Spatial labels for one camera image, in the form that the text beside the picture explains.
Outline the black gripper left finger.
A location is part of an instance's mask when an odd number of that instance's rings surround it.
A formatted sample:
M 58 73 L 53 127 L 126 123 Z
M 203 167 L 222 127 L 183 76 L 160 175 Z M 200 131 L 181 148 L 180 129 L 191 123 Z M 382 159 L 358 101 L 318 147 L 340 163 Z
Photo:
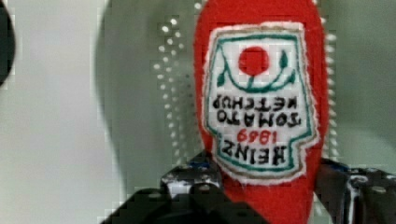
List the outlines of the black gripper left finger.
M 219 167 L 203 151 L 141 189 L 100 224 L 269 224 L 247 203 L 226 196 Z

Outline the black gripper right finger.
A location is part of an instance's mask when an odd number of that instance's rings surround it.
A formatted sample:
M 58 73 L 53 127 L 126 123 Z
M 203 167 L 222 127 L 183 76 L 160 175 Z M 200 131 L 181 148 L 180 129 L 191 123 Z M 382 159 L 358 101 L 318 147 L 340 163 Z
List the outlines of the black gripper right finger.
M 315 194 L 333 224 L 396 224 L 395 175 L 322 159 Z

